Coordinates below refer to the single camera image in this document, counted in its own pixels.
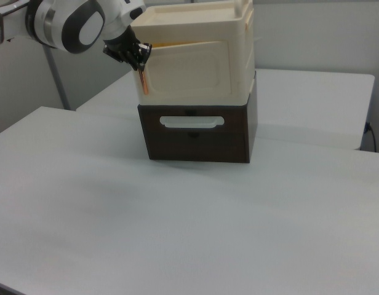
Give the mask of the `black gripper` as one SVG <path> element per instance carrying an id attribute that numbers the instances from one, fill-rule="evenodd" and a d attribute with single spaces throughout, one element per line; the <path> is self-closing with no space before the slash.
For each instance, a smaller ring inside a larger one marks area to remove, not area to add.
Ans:
<path id="1" fill-rule="evenodd" d="M 152 45 L 141 43 L 132 28 L 126 28 L 120 36 L 111 40 L 104 40 L 104 43 L 103 53 L 120 63 L 131 65 L 134 71 L 138 71 L 143 93 L 148 95 L 149 90 L 144 69 L 151 55 Z"/>

